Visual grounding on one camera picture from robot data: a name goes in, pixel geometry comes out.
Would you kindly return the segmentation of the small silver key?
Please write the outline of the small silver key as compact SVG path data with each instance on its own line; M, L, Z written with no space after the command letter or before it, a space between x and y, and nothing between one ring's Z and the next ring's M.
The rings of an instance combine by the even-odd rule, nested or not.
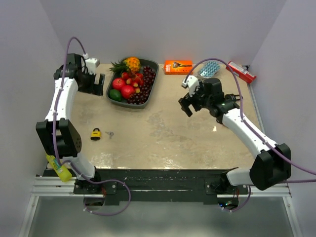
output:
M114 135L113 132L107 132L107 131L106 131L105 133L109 136L110 139L112 139L112 137L113 137L113 135Z

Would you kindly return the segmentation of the yellow padlock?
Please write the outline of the yellow padlock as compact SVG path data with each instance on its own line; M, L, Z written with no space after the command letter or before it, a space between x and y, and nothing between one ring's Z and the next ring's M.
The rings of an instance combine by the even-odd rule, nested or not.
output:
M90 139L92 141L98 141L101 139L101 131L99 128L94 128L91 135L90 135Z

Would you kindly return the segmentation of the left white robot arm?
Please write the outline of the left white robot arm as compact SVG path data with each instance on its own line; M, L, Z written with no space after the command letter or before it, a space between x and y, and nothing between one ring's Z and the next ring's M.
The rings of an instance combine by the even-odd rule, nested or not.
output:
M95 177L96 168L81 153L82 139L71 123L72 108L77 92L103 95L105 75L95 83L100 61L87 54L68 54L66 64L54 75L55 90L44 121L37 122L36 132L46 152L46 158L64 182L70 178L69 168L79 180L86 180L85 188L92 194L102 189L102 181Z

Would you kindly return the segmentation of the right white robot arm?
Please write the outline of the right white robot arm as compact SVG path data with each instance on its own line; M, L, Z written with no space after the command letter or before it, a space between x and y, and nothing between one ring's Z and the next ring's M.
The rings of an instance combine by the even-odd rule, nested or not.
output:
M263 191L290 178L291 165L281 158L281 155L291 158L290 148L286 144L277 144L254 126L237 103L241 96L225 94L217 78L200 80L189 76L183 79L181 86L188 89L188 93L179 99L187 116L193 114L189 106L196 112L209 110L216 121L232 131L254 157L251 168L237 167L224 172L217 186L219 191L231 194L239 185L255 186Z

